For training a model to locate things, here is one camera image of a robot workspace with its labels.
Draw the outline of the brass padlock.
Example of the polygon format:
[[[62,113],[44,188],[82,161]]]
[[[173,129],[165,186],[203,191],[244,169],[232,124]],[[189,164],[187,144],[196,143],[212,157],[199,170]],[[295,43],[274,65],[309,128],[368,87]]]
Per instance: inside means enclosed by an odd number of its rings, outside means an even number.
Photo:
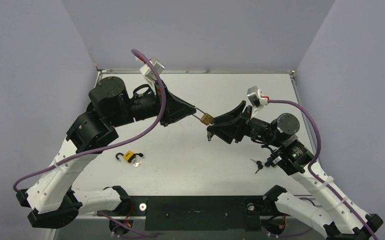
[[[201,110],[200,108],[198,108],[196,106],[194,108],[196,110],[196,113],[201,113],[202,114],[201,117],[198,117],[196,114],[193,114],[192,116],[194,118],[198,119],[202,124],[204,124],[206,126],[212,125],[214,123],[214,117],[213,116],[211,116],[207,112],[204,112],[203,110]]]

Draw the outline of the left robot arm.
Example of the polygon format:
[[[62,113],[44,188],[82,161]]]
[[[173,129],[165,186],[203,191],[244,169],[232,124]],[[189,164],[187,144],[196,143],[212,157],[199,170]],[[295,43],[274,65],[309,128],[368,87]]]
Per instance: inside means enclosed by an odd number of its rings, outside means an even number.
[[[31,208],[32,227],[59,229],[77,216],[97,211],[126,214],[131,199],[119,185],[98,191],[73,190],[72,185],[85,167],[118,138],[117,127],[159,117],[162,126],[194,115],[196,108],[172,94],[167,87],[141,86],[129,96],[124,81],[103,78],[88,96],[90,104],[68,129],[59,153],[28,189],[16,192],[23,207]]]

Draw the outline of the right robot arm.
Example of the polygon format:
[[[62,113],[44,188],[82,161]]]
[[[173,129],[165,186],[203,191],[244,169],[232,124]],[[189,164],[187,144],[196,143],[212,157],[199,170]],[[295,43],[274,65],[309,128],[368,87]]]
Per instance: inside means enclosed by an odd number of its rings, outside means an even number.
[[[299,141],[300,124],[294,115],[284,113],[272,122],[266,122],[253,117],[252,110],[252,106],[242,102],[235,109],[215,117],[207,127],[208,139],[215,136],[230,144],[248,137],[262,148],[275,147],[266,162],[257,163],[258,168],[281,168],[319,203],[319,207],[313,206],[275,185],[264,195],[263,209],[270,214],[279,212],[294,217],[327,240],[376,239],[376,232],[383,224],[381,217],[358,207],[318,162],[321,136],[309,112],[300,109],[316,135],[315,153]]]

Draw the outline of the black key bunch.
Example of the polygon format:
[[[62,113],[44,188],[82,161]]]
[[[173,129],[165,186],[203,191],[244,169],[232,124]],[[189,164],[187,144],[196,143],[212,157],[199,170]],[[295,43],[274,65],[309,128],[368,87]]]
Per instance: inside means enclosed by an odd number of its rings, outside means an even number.
[[[207,131],[206,137],[207,137],[207,140],[210,142],[212,140],[213,134],[211,132]]]

